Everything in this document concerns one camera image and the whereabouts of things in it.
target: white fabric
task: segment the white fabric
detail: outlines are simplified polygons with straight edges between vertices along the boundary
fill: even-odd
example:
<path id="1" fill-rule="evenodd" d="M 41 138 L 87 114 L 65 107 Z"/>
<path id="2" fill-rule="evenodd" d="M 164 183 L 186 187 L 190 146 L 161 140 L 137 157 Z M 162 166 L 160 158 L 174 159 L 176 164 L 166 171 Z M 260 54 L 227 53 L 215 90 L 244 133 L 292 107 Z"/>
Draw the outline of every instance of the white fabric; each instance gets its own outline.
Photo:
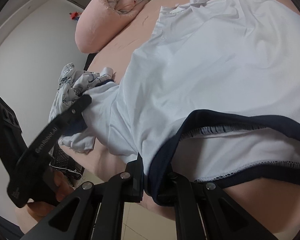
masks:
<path id="1" fill-rule="evenodd" d="M 102 84 L 108 79 L 112 79 L 112 75 L 113 70 L 108 67 L 105 67 L 99 74 L 76 70 L 73 63 L 67 64 L 61 71 L 57 95 L 49 114 L 49 122 L 71 107 L 83 92 Z M 89 128 L 72 136 L 61 136 L 58 140 L 60 145 L 68 146 L 77 152 L 83 153 L 92 150 L 94 142 L 95 136 Z"/>
<path id="2" fill-rule="evenodd" d="M 160 146 L 195 109 L 300 122 L 300 16 L 275 0 L 190 0 L 161 8 L 151 39 L 136 49 L 120 85 L 85 92 L 89 128 L 125 162 Z M 300 168 L 300 143 L 271 129 L 181 141 L 176 172 L 191 180 L 252 165 Z"/>

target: tile floor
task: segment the tile floor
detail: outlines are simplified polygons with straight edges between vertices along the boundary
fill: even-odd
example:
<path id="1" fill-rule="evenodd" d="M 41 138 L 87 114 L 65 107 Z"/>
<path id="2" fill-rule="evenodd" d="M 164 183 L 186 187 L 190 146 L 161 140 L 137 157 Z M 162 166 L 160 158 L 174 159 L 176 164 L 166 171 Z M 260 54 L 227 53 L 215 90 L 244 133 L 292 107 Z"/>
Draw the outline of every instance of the tile floor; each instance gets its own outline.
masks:
<path id="1" fill-rule="evenodd" d="M 102 183 L 92 173 L 85 171 L 82 183 Z M 279 240 L 291 240 L 298 230 L 276 234 Z M 174 221 L 154 214 L 136 203 L 125 203 L 121 240 L 177 240 Z"/>

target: black wire basket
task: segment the black wire basket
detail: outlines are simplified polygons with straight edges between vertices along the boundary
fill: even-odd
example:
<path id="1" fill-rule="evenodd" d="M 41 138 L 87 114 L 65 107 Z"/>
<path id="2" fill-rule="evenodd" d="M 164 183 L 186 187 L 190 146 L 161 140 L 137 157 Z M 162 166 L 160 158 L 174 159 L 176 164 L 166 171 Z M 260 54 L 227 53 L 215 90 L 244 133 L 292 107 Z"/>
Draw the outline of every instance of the black wire basket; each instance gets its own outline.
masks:
<path id="1" fill-rule="evenodd" d="M 84 167 L 79 165 L 73 158 L 67 155 L 60 147 L 59 144 L 56 143 L 53 149 L 51 150 L 51 155 L 54 158 L 51 161 L 51 166 L 53 168 L 57 168 L 62 171 L 68 179 L 81 179 Z"/>

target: human hand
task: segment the human hand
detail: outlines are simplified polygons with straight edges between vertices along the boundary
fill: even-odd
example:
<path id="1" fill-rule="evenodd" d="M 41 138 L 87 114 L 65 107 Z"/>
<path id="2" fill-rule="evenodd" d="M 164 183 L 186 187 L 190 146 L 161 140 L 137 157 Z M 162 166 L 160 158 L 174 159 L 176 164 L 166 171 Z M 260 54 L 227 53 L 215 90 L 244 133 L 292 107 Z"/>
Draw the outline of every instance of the human hand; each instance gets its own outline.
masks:
<path id="1" fill-rule="evenodd" d="M 74 189 L 69 185 L 66 176 L 61 171 L 54 171 L 54 183 L 58 187 L 56 191 L 56 199 L 61 202 L 66 196 L 71 194 Z M 26 205 L 26 209 L 30 216 L 37 222 L 49 214 L 55 206 L 45 202 L 31 202 Z"/>

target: metal screw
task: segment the metal screw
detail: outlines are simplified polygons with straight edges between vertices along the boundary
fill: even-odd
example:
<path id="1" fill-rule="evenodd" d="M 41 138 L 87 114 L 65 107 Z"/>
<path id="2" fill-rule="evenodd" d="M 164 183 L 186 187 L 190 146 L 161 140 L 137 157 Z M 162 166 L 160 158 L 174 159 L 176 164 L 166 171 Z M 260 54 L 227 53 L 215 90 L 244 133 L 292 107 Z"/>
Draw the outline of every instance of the metal screw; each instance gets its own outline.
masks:
<path id="1" fill-rule="evenodd" d="M 168 177 L 170 179 L 176 179 L 178 177 L 178 175 L 175 172 L 170 172 L 170 173 L 168 173 Z"/>
<path id="2" fill-rule="evenodd" d="M 92 186 L 93 186 L 93 184 L 91 182 L 89 182 L 89 181 L 87 181 L 87 182 L 85 182 L 85 183 L 82 184 L 82 188 L 83 189 L 91 189 Z"/>
<path id="3" fill-rule="evenodd" d="M 212 182 L 208 182 L 206 184 L 206 188 L 209 190 L 214 190 L 216 188 L 216 184 L 212 183 Z"/>
<path id="4" fill-rule="evenodd" d="M 130 173 L 128 173 L 128 172 L 123 172 L 123 173 L 120 174 L 120 177 L 121 177 L 122 179 L 127 179 L 127 178 L 130 177 Z"/>

